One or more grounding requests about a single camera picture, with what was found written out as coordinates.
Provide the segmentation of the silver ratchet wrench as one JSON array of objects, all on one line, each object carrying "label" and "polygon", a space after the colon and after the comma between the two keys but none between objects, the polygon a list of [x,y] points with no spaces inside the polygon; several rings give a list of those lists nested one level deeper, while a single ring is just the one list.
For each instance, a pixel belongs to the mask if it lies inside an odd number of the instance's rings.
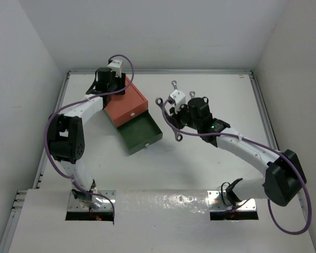
[{"label": "silver ratchet wrench", "polygon": [[166,104],[162,98],[156,98],[155,104],[160,107],[165,123],[171,125],[170,128],[174,133],[175,140],[177,142],[181,142],[183,140],[183,136],[179,130],[182,129],[183,126],[181,125],[180,120],[177,118],[177,115],[174,113],[174,107],[170,108],[170,112],[168,113],[165,109]]}]

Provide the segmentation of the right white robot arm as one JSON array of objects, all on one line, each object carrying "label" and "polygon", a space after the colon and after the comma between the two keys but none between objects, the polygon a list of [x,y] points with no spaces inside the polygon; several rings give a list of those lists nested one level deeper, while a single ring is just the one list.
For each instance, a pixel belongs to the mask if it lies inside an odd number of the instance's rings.
[{"label": "right white robot arm", "polygon": [[226,150],[256,168],[262,178],[258,180],[234,180],[225,190],[225,200],[231,205],[250,199],[269,199],[285,207],[307,182],[295,152],[280,152],[244,138],[228,123],[213,117],[206,97],[177,98],[170,95],[172,105],[165,113],[175,132],[189,127],[195,136],[216,148]]}]

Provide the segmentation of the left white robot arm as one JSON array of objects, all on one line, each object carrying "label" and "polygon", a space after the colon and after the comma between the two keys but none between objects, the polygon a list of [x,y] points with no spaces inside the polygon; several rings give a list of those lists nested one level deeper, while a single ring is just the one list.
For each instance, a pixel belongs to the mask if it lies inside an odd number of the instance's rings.
[{"label": "left white robot arm", "polygon": [[72,184],[72,194],[82,205],[97,210],[103,204],[95,180],[81,159],[85,151],[84,124],[111,101],[112,94],[125,94],[126,74],[120,66],[101,67],[95,71],[93,84],[83,102],[69,106],[64,114],[57,113],[49,124],[46,143],[51,156],[65,170]]}]

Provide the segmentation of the silver open-end wrench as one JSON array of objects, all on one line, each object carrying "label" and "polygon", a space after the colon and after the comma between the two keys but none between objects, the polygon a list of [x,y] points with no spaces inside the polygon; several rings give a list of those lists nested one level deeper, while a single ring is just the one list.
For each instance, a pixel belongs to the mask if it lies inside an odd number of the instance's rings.
[{"label": "silver open-end wrench", "polygon": [[190,97],[193,99],[193,98],[195,98],[195,92],[194,91],[191,91],[190,93],[189,93],[189,95],[190,95]]}]

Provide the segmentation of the green drawer box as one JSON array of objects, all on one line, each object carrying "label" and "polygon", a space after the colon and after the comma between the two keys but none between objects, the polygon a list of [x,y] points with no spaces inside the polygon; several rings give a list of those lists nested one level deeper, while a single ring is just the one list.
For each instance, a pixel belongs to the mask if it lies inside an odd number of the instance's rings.
[{"label": "green drawer box", "polygon": [[129,155],[143,150],[163,137],[163,132],[148,110],[117,127],[117,131]]}]

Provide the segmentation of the orange drawer box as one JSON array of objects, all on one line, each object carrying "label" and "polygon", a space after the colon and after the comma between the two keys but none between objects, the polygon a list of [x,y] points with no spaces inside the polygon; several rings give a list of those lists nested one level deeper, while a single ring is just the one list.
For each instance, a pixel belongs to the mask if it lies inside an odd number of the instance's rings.
[{"label": "orange drawer box", "polygon": [[147,111],[148,107],[149,104],[146,97],[134,84],[131,84],[130,87],[125,90],[124,95],[112,95],[104,111],[118,128]]}]

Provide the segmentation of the silver combination wrench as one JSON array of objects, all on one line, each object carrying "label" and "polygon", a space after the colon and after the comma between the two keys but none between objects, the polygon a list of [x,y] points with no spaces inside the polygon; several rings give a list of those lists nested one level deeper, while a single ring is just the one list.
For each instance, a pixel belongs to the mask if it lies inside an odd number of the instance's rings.
[{"label": "silver combination wrench", "polygon": [[176,80],[173,80],[173,81],[171,82],[171,84],[172,84],[172,86],[173,86],[173,89],[174,89],[175,91],[177,91],[177,90],[178,90],[177,81],[176,81]]}]

